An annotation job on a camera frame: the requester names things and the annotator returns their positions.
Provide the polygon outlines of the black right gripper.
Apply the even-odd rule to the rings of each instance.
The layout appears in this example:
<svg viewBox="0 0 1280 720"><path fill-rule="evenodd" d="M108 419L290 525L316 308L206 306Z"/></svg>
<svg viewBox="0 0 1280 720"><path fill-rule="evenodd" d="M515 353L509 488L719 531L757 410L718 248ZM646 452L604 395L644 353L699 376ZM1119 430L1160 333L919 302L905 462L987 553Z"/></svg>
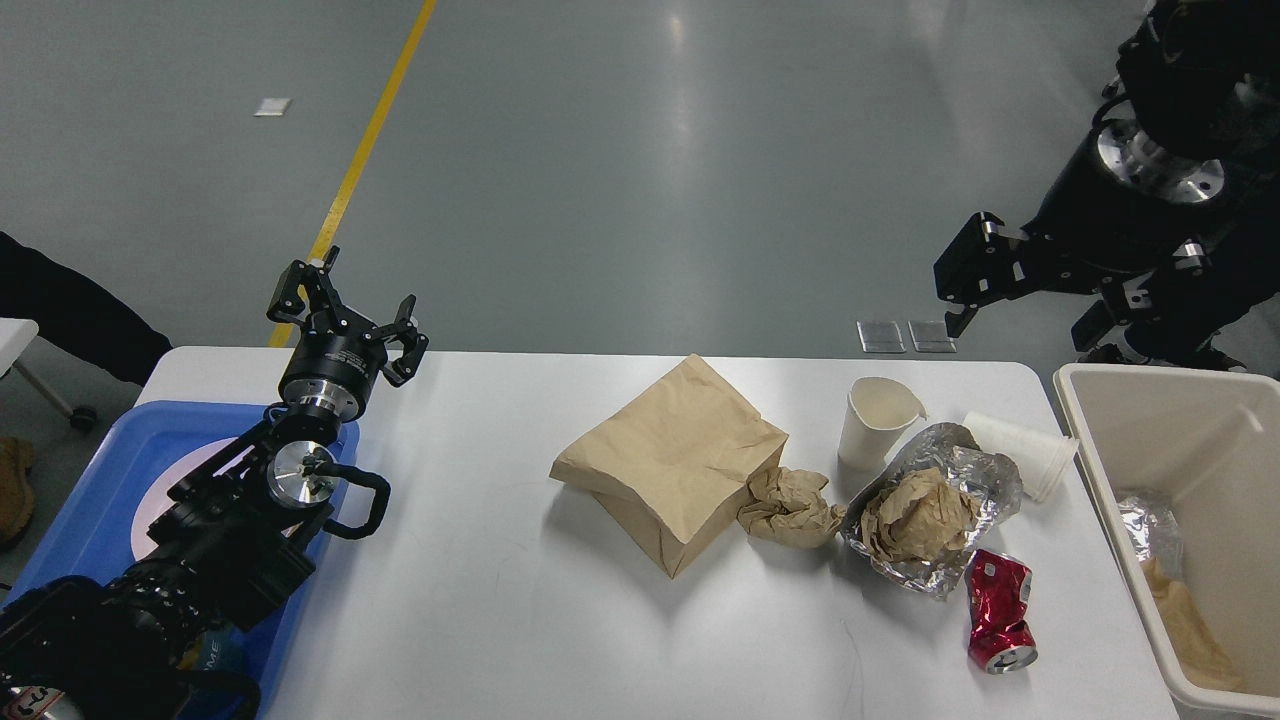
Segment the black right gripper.
<svg viewBox="0 0 1280 720"><path fill-rule="evenodd" d="M934 261L947 337L959 338L991 304L1093 286L1098 299L1071 327L1076 351L1114 329L1161 323L1210 269L1196 238L1224 218L1228 196L1220 160L1176 156L1135 120L1103 120L1021 229L975 213Z"/></svg>

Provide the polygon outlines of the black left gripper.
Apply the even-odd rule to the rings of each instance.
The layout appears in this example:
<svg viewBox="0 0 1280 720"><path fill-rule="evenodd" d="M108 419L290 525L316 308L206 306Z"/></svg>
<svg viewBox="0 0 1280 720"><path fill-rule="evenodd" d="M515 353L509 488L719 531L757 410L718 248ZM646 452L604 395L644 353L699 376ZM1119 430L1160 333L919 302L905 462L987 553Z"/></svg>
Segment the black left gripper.
<svg viewBox="0 0 1280 720"><path fill-rule="evenodd" d="M282 400L319 404L338 416L362 416L380 370L390 386L404 386L416 377L429 338L415 319L413 293L399 304L393 322L372 328L372 342L346 336L351 310L332 283L339 252L330 246L320 259L288 264L268 301L266 318L282 332L274 341L294 334L298 341L278 387ZM401 347L394 360L388 360L388 343Z"/></svg>

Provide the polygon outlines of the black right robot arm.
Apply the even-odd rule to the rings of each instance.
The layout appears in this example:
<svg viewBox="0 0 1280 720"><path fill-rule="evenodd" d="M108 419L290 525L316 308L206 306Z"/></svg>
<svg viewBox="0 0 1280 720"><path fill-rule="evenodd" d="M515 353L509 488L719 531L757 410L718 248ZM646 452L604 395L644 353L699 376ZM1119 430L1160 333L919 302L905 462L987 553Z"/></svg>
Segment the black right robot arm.
<svg viewBox="0 0 1280 720"><path fill-rule="evenodd" d="M934 263L946 336L1036 292L1094 300L1071 328L1079 351L1165 319L1170 290L1210 275L1242 205L1229 165L1277 146L1277 63L1275 1L1157 1L1037 214L979 211Z"/></svg>

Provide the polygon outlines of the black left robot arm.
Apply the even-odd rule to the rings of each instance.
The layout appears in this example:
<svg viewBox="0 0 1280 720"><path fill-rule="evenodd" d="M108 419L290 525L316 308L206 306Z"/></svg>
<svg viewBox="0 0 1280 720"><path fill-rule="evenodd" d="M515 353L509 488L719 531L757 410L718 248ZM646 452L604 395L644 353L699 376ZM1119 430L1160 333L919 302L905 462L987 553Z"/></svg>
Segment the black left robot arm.
<svg viewBox="0 0 1280 720"><path fill-rule="evenodd" d="M378 377L401 387L429 340L413 310L376 324L332 283L339 250L296 260L280 275L268 318L300 328L278 402L225 448L182 477L172 506L148 527L155 548L108 584L61 577L3 610L3 711L18 719L175 719L198 691L238 700L256 717L257 680L232 670L184 669L207 632L256 628L316 571L319 533L374 534L390 483L338 462L340 428L361 418Z"/></svg>

